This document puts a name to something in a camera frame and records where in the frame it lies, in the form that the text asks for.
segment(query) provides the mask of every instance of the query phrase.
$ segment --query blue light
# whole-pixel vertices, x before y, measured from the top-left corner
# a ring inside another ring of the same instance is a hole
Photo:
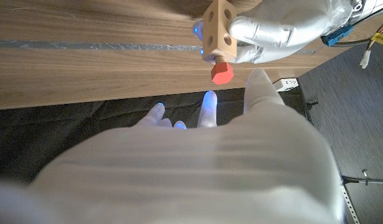
[[[202,108],[205,108],[206,110],[212,110],[212,108],[216,107],[218,105],[217,101],[212,100],[212,96],[214,92],[213,91],[208,91],[205,93]]]
[[[184,127],[182,123],[177,123],[177,128],[183,128],[184,130],[186,130],[186,127]]]

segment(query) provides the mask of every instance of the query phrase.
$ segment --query wood grain surface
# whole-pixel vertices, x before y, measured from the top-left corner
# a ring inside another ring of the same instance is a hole
[[[0,40],[201,45],[191,32],[211,1],[1,0]],[[245,11],[260,0],[231,1]],[[359,24],[348,39],[372,35],[383,16]],[[0,49],[0,109],[240,88],[265,68],[273,82],[299,77],[348,48],[305,48],[260,65],[234,65],[234,80],[216,86],[198,52]]]
[[[232,82],[215,85],[198,52],[0,49],[0,109],[240,88],[255,68],[275,82],[320,63],[319,55],[293,55],[233,65]]]

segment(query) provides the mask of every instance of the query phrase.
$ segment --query black wire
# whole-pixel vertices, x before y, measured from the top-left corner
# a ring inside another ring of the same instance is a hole
[[[359,23],[361,23],[362,21],[365,21],[365,20],[371,18],[372,16],[375,16],[376,14],[378,14],[379,12],[382,12],[382,11],[383,11],[383,8],[372,13],[371,15],[355,22],[352,26],[356,26]],[[338,42],[338,43],[333,44],[332,47],[353,47],[353,46],[360,45],[360,44],[368,44],[370,42],[370,40],[371,40],[371,37],[364,39],[364,40],[356,40],[356,41],[350,41],[350,42]]]
[[[358,24],[359,24],[359,23],[361,23],[362,21],[365,21],[365,20],[367,20],[367,19],[369,19],[369,18],[371,18],[371,17],[375,16],[376,14],[378,14],[379,12],[382,12],[382,11],[383,11],[383,8],[382,8],[382,9],[380,9],[380,10],[378,10],[378,11],[376,11],[376,12],[374,12],[374,13],[372,13],[370,16],[367,16],[367,17],[365,17],[365,18],[362,18],[361,20],[359,20],[359,21],[355,22],[355,23],[353,24],[353,26],[356,26],[356,25],[358,25]]]

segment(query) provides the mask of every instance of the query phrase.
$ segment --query white robotic hand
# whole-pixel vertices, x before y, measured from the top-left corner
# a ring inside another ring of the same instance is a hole
[[[263,63],[287,57],[321,35],[345,25],[352,13],[346,0],[263,0],[229,23],[238,40],[238,55],[230,62]],[[202,40],[203,21],[193,25]]]
[[[203,104],[201,106],[200,116],[198,117],[197,128],[216,127],[216,105],[218,99],[215,92],[208,91],[205,93]],[[172,128],[171,120],[168,118],[162,119],[165,107],[162,103],[157,103],[148,114],[142,118],[134,127],[138,126],[161,126]],[[173,128],[186,129],[183,121],[177,121]]]

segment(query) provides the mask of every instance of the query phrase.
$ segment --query wooden block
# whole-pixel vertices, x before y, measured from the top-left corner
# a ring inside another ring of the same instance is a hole
[[[203,60],[214,62],[217,55],[230,61],[237,56],[237,40],[228,33],[231,19],[237,16],[236,8],[227,0],[214,0],[203,16]]]

